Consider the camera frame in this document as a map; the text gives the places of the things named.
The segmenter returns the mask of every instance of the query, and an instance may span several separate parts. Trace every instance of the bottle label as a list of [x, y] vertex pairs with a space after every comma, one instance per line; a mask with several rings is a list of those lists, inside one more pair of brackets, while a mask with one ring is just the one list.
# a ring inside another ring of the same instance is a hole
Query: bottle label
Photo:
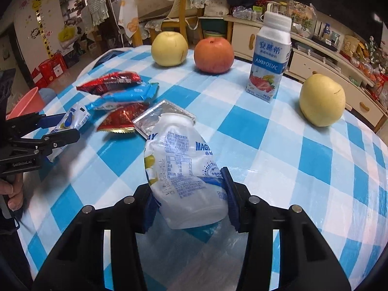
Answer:
[[247, 92], [270, 102], [279, 88], [290, 52], [291, 48], [288, 45], [258, 36]]

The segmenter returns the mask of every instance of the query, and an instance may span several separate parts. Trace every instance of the drawer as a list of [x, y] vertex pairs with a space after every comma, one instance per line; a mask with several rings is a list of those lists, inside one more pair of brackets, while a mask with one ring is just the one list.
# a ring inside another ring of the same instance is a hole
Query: drawer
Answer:
[[234, 23], [232, 34], [233, 50], [252, 58], [253, 50], [255, 49], [256, 34], [259, 30], [260, 28], [258, 27]]
[[328, 68], [299, 53], [294, 52], [289, 71], [304, 79], [311, 76], [313, 71], [330, 77], [343, 87], [346, 103], [363, 115], [373, 126], [376, 126], [383, 116], [383, 112], [375, 105], [375, 103], [356, 86]]

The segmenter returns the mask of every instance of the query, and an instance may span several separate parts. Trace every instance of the red snack wrapper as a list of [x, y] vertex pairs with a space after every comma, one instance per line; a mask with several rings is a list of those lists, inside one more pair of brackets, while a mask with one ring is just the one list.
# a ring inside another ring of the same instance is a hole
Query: red snack wrapper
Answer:
[[116, 109], [104, 119], [97, 131], [109, 131], [115, 133], [135, 132], [135, 125], [132, 120], [141, 115], [148, 108], [148, 104], [134, 103]]
[[98, 79], [86, 82], [77, 86], [78, 91], [87, 92], [94, 95], [102, 95], [111, 91], [121, 91], [130, 86], [138, 85], [142, 82], [136, 72], [113, 72]]

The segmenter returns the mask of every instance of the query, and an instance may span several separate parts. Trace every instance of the nutrition facts table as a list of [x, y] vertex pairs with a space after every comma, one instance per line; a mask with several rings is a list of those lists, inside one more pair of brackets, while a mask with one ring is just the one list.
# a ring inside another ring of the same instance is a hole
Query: nutrition facts table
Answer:
[[191, 159], [188, 157], [180, 157], [167, 155], [167, 178], [176, 176], [192, 175]]

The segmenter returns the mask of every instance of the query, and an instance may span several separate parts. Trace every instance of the yellow bag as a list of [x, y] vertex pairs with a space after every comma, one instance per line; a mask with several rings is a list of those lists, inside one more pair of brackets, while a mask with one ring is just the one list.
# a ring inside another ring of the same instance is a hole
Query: yellow bag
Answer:
[[60, 42], [66, 42], [66, 40], [70, 40], [74, 37], [75, 34], [75, 26], [69, 27], [65, 25], [63, 30], [58, 33], [58, 39]]

